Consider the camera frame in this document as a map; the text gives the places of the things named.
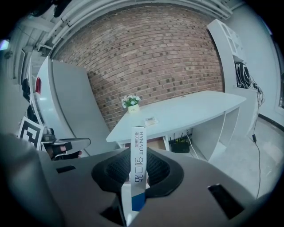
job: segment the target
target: potted flower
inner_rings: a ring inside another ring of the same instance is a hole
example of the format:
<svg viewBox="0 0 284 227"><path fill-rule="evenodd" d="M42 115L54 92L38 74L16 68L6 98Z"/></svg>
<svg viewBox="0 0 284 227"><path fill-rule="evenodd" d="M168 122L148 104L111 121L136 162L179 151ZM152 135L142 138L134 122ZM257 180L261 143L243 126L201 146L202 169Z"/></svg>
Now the potted flower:
<svg viewBox="0 0 284 227"><path fill-rule="evenodd" d="M132 113L139 111L138 103L140 100L141 98L138 96L129 95L129 96L125 96L121 102L122 102L123 108L124 109L128 108L128 112L132 114Z"/></svg>

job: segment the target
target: flower pot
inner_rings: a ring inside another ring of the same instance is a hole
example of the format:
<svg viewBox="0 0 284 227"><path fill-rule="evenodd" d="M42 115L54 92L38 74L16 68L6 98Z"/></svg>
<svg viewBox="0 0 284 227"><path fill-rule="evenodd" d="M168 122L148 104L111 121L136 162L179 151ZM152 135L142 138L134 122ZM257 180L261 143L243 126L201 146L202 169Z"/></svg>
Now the flower pot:
<svg viewBox="0 0 284 227"><path fill-rule="evenodd" d="M140 110L140 108L139 108L139 105L138 105L138 104L136 104L136 105L134 105L134 106L129 106L129 107L128 107L128 112L129 112L130 114L136 113L136 112L138 112L139 110Z"/></svg>

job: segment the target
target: blue stripe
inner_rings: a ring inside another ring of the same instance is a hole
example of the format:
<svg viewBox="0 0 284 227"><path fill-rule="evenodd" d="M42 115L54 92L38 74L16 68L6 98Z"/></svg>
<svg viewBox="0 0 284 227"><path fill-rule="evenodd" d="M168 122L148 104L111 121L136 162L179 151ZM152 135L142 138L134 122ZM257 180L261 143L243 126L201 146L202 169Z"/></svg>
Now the blue stripe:
<svg viewBox="0 0 284 227"><path fill-rule="evenodd" d="M132 210L140 211L145 204L145 193L132 197Z"/></svg>

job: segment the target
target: brick wall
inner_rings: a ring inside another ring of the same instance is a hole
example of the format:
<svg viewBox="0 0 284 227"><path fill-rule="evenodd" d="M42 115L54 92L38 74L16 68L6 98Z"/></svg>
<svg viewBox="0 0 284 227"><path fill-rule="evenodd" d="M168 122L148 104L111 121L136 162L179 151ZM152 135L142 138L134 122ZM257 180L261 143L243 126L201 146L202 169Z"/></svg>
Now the brick wall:
<svg viewBox="0 0 284 227"><path fill-rule="evenodd" d="M128 9L92 21L55 59L85 67L112 130L125 95L140 105L202 90L222 91L221 63L206 29L213 18L181 8Z"/></svg>

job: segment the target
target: gray floor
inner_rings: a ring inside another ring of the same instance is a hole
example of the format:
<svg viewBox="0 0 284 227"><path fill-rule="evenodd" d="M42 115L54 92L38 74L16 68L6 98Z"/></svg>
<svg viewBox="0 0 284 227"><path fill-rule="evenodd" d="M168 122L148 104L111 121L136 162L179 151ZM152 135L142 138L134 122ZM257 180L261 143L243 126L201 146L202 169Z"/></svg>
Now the gray floor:
<svg viewBox="0 0 284 227"><path fill-rule="evenodd" d="M256 196L259 183L259 155L257 147L252 141L252 134L253 131L246 137L233 136L226 151L211 160L210 163ZM274 188L284 166L284 132L258 118L255 134L260 148L260 197ZM205 159L198 150L197 155L200 159ZM122 187L122 204L125 218L129 223L138 214L138 212L131 210L130 185Z"/></svg>

